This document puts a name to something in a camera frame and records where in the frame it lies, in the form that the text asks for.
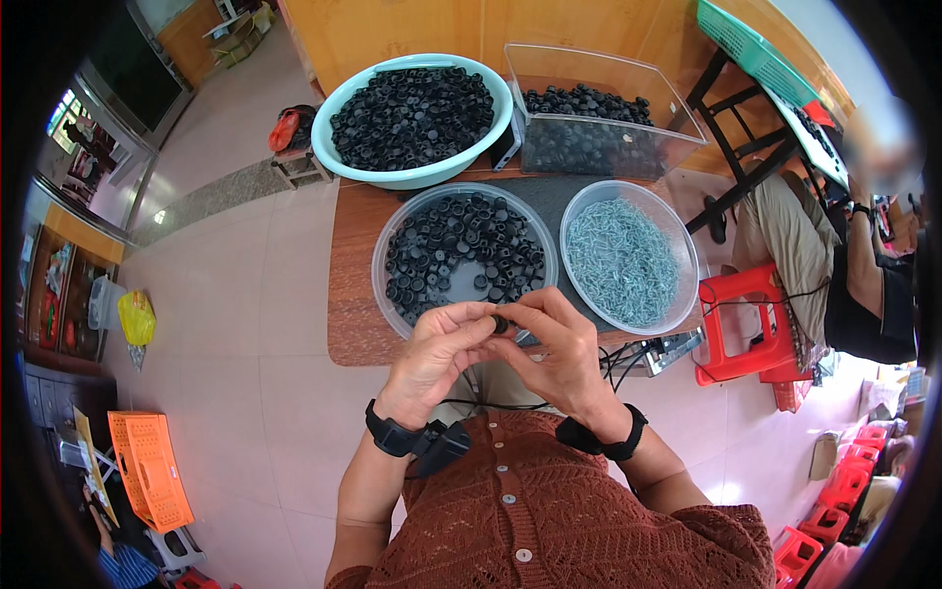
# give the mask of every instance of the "red plastic bag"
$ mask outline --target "red plastic bag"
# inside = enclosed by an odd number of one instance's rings
[[[275,128],[268,134],[268,148],[276,154],[282,151],[291,142],[299,124],[300,117],[297,110],[285,111],[275,123]]]

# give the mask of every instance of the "red chair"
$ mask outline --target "red chair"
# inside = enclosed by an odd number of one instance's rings
[[[857,439],[853,443],[883,451],[886,445],[886,430],[875,425],[865,425],[857,432]]]
[[[870,446],[861,446],[859,444],[851,444],[847,448],[847,453],[844,454],[844,458],[841,459],[840,463],[842,465],[854,466],[866,470],[867,473],[872,474],[873,468],[877,464],[877,460],[880,459],[880,451],[871,448]]]
[[[850,519],[839,509],[817,503],[808,519],[798,524],[798,530],[826,546],[837,541]]]
[[[849,514],[869,480],[870,475],[866,470],[841,462],[835,466],[831,478],[821,489],[818,501]]]
[[[775,551],[775,589],[795,587],[824,552],[824,547],[805,533],[785,527],[785,542]]]
[[[195,568],[190,568],[183,577],[174,581],[173,586],[177,589],[222,589],[219,583]]]
[[[695,377],[700,386],[710,386],[719,381],[734,379],[746,374],[776,368],[786,363],[795,363],[795,352],[791,345],[791,330],[788,328],[788,311],[783,304],[772,303],[775,314],[775,333],[771,330],[768,313],[759,313],[762,321],[762,343],[754,345],[748,352],[727,356],[723,345],[723,329],[720,325],[721,306],[715,303],[735,300],[750,293],[760,292],[770,301],[781,301],[786,295],[772,280],[774,264],[766,264],[731,276],[714,276],[700,282],[700,306],[704,314],[704,331],[709,347],[709,362],[697,367]]]

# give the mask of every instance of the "gray mat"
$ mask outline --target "gray mat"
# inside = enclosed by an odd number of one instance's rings
[[[550,235],[553,236],[554,246],[556,248],[556,260],[560,267],[560,278],[556,283],[557,288],[569,299],[570,303],[579,313],[589,318],[595,324],[595,329],[601,332],[610,332],[618,329],[604,319],[595,314],[589,306],[582,301],[582,297],[576,292],[566,268],[562,264],[562,253],[560,252],[560,223],[562,222],[562,213],[566,206],[576,194],[587,187],[589,184],[601,180],[611,180],[610,176],[533,176],[523,178],[507,178],[502,180],[483,180],[482,184],[490,184],[498,188],[507,190],[510,194],[518,197],[523,202],[533,207],[533,210],[540,215]],[[528,346],[539,343],[533,335],[528,335],[521,342],[521,345]]]

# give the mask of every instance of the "clear plastic bin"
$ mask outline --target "clear plastic bin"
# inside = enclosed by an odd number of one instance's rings
[[[571,47],[507,43],[511,94],[526,113],[521,169],[658,180],[708,143],[687,103],[657,66]],[[523,94],[582,83],[634,101],[655,126],[577,115],[529,113]]]
[[[114,284],[107,276],[96,278],[89,295],[89,328],[120,330],[118,299],[126,294],[127,288]]]

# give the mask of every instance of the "green plastic basket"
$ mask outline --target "green plastic basket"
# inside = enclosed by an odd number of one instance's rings
[[[801,108],[818,93],[771,43],[729,12],[700,0],[697,24],[740,68],[783,100]]]

